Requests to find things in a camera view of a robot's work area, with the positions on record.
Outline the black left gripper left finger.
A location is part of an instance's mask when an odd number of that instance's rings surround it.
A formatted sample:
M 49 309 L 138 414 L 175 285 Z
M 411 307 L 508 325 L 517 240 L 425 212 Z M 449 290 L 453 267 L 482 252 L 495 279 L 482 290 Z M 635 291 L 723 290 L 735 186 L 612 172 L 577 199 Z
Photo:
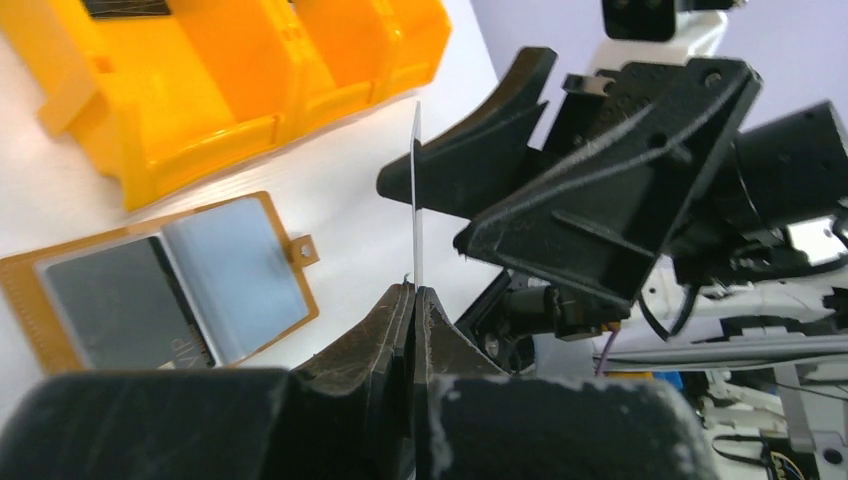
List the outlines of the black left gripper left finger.
M 1 433 L 5 479 L 403 479 L 415 290 L 390 286 L 300 366 L 99 371 L 33 389 Z

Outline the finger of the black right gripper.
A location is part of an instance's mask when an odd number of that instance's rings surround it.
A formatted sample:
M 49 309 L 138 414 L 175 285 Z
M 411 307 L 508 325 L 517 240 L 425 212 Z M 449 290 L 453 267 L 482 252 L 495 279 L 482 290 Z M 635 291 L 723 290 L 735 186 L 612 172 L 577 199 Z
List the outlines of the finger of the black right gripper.
M 419 207 L 472 219 L 506 199 L 532 177 L 528 142 L 547 103 L 540 99 L 557 54 L 524 47 L 479 107 L 421 145 Z M 411 204 L 409 154 L 385 165 L 377 193 Z

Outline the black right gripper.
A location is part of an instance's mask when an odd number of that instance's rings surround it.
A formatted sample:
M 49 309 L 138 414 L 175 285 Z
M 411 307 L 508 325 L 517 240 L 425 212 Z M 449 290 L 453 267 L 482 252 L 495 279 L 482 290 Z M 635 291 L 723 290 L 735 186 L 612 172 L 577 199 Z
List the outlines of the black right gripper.
M 699 290 L 810 277 L 788 225 L 832 214 L 847 194 L 847 141 L 829 102 L 740 134 L 763 81 L 747 62 L 630 62 L 609 74 L 603 103 L 566 100 L 532 177 L 477 214 L 454 240 L 503 272 L 463 314 L 476 342 L 569 339 L 619 321 L 633 306 L 663 339 L 676 336 Z M 684 304 L 670 328 L 642 287 L 671 257 Z

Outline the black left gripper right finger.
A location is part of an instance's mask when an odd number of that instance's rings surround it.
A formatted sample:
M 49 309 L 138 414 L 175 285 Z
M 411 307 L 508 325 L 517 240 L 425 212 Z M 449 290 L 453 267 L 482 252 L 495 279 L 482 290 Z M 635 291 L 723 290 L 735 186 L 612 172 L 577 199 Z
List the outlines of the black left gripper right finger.
M 714 479 L 692 408 L 668 383 L 512 376 L 446 318 L 430 287 L 414 307 L 416 473 L 421 479 Z

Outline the orange leather card holder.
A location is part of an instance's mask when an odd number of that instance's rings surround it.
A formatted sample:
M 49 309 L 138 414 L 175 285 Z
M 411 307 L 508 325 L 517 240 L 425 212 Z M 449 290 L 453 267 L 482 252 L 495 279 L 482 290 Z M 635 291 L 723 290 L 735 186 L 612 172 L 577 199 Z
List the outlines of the orange leather card holder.
M 33 346 L 43 369 L 49 373 L 57 374 L 66 371 L 96 368 L 86 367 L 83 364 L 81 355 L 74 350 L 70 334 L 62 325 L 56 309 L 51 305 L 47 291 L 36 272 L 35 265 L 38 261 L 48 260 L 131 235 L 150 233 L 168 222 L 191 214 L 201 213 L 243 198 L 255 198 L 263 206 L 279 238 L 286 258 L 294 271 L 297 282 L 305 295 L 309 312 L 304 319 L 280 333 L 272 341 L 249 355 L 246 359 L 233 365 L 221 367 L 235 366 L 244 362 L 267 349 L 274 342 L 292 333 L 297 328 L 315 319 L 318 316 L 319 309 L 304 274 L 305 269 L 318 260 L 318 253 L 314 242 L 308 235 L 297 238 L 289 236 L 268 193 L 263 191 L 256 192 L 4 258 L 1 262 L 2 288 L 19 324 L 22 326 L 28 340 Z

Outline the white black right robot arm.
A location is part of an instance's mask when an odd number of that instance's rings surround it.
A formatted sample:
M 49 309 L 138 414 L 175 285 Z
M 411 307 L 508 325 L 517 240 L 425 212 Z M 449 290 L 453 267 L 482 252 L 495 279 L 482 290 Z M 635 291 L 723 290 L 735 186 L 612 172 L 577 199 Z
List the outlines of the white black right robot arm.
M 555 53 L 527 47 L 478 107 L 384 166 L 380 196 L 466 220 L 457 252 L 500 268 L 460 333 L 510 373 L 562 341 L 646 326 L 655 347 L 591 354 L 612 371 L 754 369 L 847 349 L 847 256 L 812 262 L 792 225 L 847 238 L 847 131 L 823 101 L 741 124 L 746 62 L 630 61 L 571 75 L 541 148 L 529 139 Z

